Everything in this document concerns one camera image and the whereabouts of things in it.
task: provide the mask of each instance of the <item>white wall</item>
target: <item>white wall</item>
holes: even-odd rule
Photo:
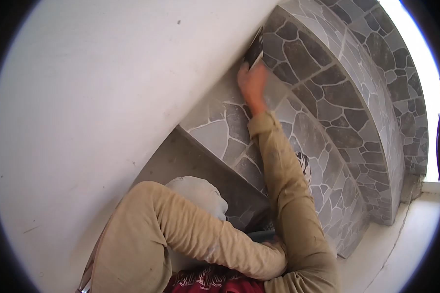
[[[440,194],[401,204],[393,226],[371,223],[354,253],[338,261],[344,293],[397,293],[422,260],[440,217]]]
[[[0,218],[42,292],[75,291],[119,199],[276,2],[37,5],[0,75]]]

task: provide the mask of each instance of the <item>red shirt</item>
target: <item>red shirt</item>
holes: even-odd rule
[[[264,282],[220,265],[173,274],[165,293],[264,293]]]

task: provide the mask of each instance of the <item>worker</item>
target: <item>worker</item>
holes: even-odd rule
[[[248,130],[264,162],[278,241],[257,243],[235,229],[222,219],[221,200],[220,209],[208,211],[144,181],[124,196],[101,235],[91,293],[340,292],[336,259],[308,182],[263,98],[267,70],[262,63],[248,68],[241,66],[238,86],[253,116]],[[173,273],[168,247],[208,265]]]

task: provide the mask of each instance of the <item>curved staircase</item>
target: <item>curved staircase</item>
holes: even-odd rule
[[[392,225],[405,173],[424,174],[428,128],[411,56],[375,0],[289,0],[264,25],[264,97],[295,151],[310,158],[311,194],[340,256],[369,221]],[[249,139],[239,62],[180,123],[266,195]]]

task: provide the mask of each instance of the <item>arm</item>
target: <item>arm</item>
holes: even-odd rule
[[[311,282],[321,283],[320,288],[330,284],[337,287],[336,261],[324,238],[308,184],[280,123],[267,110],[262,97],[266,77],[263,64],[250,71],[243,66],[238,84],[253,114],[248,128],[264,161],[276,232],[286,246],[287,271],[295,272],[301,279],[294,282],[296,286]]]

